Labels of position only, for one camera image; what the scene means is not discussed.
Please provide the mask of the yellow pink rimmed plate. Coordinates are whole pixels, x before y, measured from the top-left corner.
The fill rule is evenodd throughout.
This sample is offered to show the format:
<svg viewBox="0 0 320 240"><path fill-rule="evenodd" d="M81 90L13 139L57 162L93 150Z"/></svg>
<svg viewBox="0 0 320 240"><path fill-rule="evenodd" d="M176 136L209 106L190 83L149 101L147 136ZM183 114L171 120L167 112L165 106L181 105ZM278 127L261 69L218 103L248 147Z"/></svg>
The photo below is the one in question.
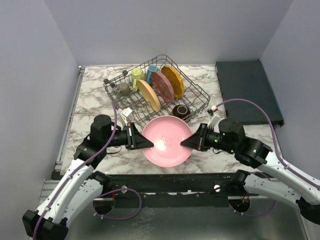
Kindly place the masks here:
<svg viewBox="0 0 320 240"><path fill-rule="evenodd" d="M159 112L161 108L161 103L153 88L144 80L138 80L137 86L142 96L144 97L146 102L151 106L151 108L155 112Z"/></svg>

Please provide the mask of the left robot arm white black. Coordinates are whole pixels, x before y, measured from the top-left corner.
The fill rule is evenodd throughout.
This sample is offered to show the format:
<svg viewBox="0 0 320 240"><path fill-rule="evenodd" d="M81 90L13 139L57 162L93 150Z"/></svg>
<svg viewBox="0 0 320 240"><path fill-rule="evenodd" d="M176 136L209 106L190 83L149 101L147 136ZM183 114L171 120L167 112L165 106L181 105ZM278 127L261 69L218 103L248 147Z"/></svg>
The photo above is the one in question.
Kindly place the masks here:
<svg viewBox="0 0 320 240"><path fill-rule="evenodd" d="M90 133L77 147L67 172L51 194L36 210L22 217L26 234L34 240L63 240L74 218L96 197L113 194L111 178L96 167L107 155L108 147L124 146L128 150L152 148L134 125L117 125L105 114L96 116Z"/></svg>

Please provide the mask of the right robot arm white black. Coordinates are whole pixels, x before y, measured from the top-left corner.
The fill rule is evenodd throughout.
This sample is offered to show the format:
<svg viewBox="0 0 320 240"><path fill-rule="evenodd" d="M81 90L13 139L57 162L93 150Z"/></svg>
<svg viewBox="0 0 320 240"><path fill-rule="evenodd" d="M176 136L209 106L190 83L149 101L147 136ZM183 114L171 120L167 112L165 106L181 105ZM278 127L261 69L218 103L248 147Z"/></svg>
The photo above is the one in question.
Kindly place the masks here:
<svg viewBox="0 0 320 240"><path fill-rule="evenodd" d="M218 124L218 132L207 124L200 124L197 131L180 144L205 152L211 148L233 154L245 166L257 169L276 178L266 181L240 171L240 176L230 183L230 191L241 196L245 192L268 197L298 209L308 221L320 223L320 181L289 162L283 160L275 149L246 136L244 127L231 119Z"/></svg>

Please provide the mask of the pink round bear plate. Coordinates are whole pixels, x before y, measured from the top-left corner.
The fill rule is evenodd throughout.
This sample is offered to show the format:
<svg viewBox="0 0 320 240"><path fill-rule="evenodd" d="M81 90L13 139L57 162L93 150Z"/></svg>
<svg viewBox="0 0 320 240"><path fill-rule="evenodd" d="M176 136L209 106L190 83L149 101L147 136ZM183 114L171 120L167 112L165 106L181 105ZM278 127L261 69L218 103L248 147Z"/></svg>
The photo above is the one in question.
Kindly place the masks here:
<svg viewBox="0 0 320 240"><path fill-rule="evenodd" d="M154 145L144 148L143 154L151 163L159 167L178 166L185 162L192 153L191 148L181 146L181 142L192 135L192 130L178 117L158 116L146 124L142 135Z"/></svg>

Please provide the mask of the orange polka dot plate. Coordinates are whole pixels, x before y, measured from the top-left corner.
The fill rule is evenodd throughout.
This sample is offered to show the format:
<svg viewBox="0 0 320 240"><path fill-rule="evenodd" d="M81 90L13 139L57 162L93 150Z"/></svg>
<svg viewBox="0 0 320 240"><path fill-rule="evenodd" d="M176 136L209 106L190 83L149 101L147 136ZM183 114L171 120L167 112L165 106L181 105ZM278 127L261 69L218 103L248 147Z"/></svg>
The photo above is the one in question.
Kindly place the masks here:
<svg viewBox="0 0 320 240"><path fill-rule="evenodd" d="M161 72L167 77L174 91L174 97L180 99L185 91L184 82L178 71L172 66L163 66Z"/></svg>

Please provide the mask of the yellow green mug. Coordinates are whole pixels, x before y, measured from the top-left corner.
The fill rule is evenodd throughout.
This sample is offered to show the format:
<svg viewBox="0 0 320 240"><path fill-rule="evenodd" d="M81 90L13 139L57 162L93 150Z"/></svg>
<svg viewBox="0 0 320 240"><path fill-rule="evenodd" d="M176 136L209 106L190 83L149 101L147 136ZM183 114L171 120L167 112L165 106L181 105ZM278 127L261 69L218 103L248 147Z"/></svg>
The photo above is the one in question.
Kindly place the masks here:
<svg viewBox="0 0 320 240"><path fill-rule="evenodd" d="M132 80L132 88L134 92L138 91L138 80L145 80L145 73L139 67L135 67L131 70L130 73L131 80Z"/></svg>

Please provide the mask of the dark brown cream bowl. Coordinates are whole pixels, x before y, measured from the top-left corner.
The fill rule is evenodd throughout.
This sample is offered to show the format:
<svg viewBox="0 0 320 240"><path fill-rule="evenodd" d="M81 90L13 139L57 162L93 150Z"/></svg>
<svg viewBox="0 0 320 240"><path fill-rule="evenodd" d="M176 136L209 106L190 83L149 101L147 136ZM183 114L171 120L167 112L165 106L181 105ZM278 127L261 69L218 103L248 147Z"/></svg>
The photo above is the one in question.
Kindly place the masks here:
<svg viewBox="0 0 320 240"><path fill-rule="evenodd" d="M171 115L188 123L191 119L191 110L186 105L180 104L173 108Z"/></svg>

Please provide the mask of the brown plate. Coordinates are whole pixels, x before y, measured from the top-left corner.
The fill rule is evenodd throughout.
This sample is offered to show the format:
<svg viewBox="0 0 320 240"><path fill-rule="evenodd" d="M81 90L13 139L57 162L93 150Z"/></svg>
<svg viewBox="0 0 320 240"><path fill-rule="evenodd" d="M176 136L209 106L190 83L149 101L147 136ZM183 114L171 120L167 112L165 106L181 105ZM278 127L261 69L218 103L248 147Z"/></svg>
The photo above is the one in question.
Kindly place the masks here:
<svg viewBox="0 0 320 240"><path fill-rule="evenodd" d="M171 103L174 100L175 93L173 86L161 71L154 71L151 73L151 82L156 92L166 103Z"/></svg>

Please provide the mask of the blue floral mug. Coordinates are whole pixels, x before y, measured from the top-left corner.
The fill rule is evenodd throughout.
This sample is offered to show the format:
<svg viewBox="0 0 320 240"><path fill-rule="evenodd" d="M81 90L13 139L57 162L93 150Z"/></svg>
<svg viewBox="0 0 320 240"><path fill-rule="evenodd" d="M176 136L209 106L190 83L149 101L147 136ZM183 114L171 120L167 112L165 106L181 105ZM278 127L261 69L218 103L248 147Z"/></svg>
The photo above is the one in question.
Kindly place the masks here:
<svg viewBox="0 0 320 240"><path fill-rule="evenodd" d="M147 73L146 73L146 82L151 85L152 84L152 79L151 79L151 75L153 72L158 71L158 68L156 65L150 65L147 69Z"/></svg>

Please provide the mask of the grey wire dish rack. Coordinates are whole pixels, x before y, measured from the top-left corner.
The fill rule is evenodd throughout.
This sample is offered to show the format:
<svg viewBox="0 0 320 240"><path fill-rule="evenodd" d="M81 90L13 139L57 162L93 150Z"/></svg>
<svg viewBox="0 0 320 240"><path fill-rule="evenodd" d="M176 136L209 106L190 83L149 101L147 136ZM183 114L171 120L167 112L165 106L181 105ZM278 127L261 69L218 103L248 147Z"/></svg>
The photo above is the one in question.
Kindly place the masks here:
<svg viewBox="0 0 320 240"><path fill-rule="evenodd" d="M189 122L210 102L210 96L165 54L103 82L112 102L123 110L130 108L128 121L141 129L162 115Z"/></svg>

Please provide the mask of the small grey cup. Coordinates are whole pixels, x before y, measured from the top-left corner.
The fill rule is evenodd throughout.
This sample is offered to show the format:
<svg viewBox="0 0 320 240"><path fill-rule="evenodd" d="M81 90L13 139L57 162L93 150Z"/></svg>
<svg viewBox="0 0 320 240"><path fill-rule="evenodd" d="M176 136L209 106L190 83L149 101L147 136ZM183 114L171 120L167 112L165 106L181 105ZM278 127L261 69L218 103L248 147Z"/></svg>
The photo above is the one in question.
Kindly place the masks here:
<svg viewBox="0 0 320 240"><path fill-rule="evenodd" d="M127 96L130 94L131 92L131 89L129 87L129 85L126 83L126 82L121 82L119 85L118 85L118 93L122 96Z"/></svg>

